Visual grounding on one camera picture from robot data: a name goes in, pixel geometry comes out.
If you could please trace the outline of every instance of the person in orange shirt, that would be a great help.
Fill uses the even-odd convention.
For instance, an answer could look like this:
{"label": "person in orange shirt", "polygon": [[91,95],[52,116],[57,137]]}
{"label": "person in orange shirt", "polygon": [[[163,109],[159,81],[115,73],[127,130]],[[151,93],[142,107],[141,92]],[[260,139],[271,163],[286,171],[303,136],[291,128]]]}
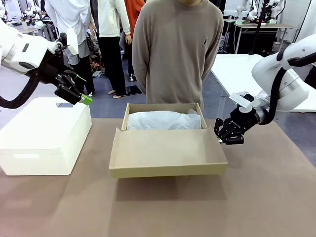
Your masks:
{"label": "person in orange shirt", "polygon": [[[144,4],[145,4],[144,0],[125,0],[132,38],[133,38],[137,18]],[[133,64],[132,64],[132,44],[127,44],[125,42],[125,53],[128,60],[128,74],[131,80],[135,80],[135,74],[134,74],[134,69],[133,69]]]}

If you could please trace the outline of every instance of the orange shirt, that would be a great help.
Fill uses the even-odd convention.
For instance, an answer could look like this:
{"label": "orange shirt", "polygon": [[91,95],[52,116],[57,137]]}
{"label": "orange shirt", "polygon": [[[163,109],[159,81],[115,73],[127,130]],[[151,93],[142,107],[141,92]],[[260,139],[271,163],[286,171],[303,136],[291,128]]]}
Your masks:
{"label": "orange shirt", "polygon": [[140,10],[145,4],[144,0],[125,0],[127,15],[130,23],[131,36],[133,37],[134,29]]}

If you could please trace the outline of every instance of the hand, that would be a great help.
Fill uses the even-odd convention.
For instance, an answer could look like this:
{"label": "hand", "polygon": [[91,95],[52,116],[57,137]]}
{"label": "hand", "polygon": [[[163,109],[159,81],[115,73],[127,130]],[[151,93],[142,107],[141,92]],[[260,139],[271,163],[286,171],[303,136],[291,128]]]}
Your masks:
{"label": "hand", "polygon": [[126,41],[127,44],[131,44],[132,43],[132,36],[126,35],[125,36],[125,41]]}
{"label": "hand", "polygon": [[92,36],[95,36],[95,33],[97,32],[97,28],[95,28],[95,26],[92,24],[91,21],[90,21],[90,24],[89,24],[89,29],[90,29],[90,32],[91,32]]}

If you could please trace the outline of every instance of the gray shorts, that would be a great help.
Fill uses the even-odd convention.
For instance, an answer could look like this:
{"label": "gray shorts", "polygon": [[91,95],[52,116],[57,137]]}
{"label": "gray shorts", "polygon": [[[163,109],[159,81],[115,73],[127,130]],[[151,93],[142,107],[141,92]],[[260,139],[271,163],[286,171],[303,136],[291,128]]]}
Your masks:
{"label": "gray shorts", "polygon": [[73,55],[69,49],[65,49],[65,53],[67,55],[67,58],[69,59],[69,63],[71,65],[76,65],[79,63],[80,58],[84,58],[88,55],[90,55],[90,50],[87,44],[87,41],[85,40],[81,44],[78,45],[79,53],[76,55]]}

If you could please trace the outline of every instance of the person's neck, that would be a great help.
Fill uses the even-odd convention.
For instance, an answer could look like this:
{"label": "person's neck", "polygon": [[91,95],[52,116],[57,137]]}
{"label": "person's neck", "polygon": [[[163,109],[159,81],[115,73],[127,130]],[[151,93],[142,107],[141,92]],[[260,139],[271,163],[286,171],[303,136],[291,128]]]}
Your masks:
{"label": "person's neck", "polygon": [[178,0],[178,1],[188,6],[196,6],[202,2],[202,0]]}

